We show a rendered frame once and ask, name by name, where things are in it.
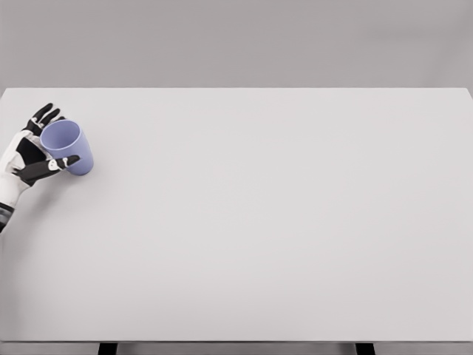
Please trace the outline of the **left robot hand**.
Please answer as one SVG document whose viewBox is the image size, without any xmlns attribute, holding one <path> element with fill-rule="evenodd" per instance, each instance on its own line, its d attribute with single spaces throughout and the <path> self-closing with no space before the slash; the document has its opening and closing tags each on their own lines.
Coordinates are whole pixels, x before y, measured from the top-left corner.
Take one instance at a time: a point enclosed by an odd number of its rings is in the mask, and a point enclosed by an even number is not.
<svg viewBox="0 0 473 355">
<path fill-rule="evenodd" d="M 52 158 L 40 142 L 50 124 L 62 122 L 61 110 L 49 103 L 40 108 L 17 132 L 0 158 L 0 202 L 12 206 L 25 190 L 79 162 L 78 155 Z"/>
</svg>

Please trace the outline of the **lavender plastic cup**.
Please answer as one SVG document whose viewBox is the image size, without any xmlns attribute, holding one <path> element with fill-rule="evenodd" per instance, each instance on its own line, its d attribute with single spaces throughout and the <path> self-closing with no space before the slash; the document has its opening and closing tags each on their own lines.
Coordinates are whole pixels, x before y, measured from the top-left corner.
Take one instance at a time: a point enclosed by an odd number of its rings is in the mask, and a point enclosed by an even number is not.
<svg viewBox="0 0 473 355">
<path fill-rule="evenodd" d="M 48 124 L 40 135 L 40 142 L 53 158 L 79 157 L 67 168 L 71 174 L 81 176 L 92 171 L 92 151 L 84 131 L 76 122 L 64 119 Z"/>
</svg>

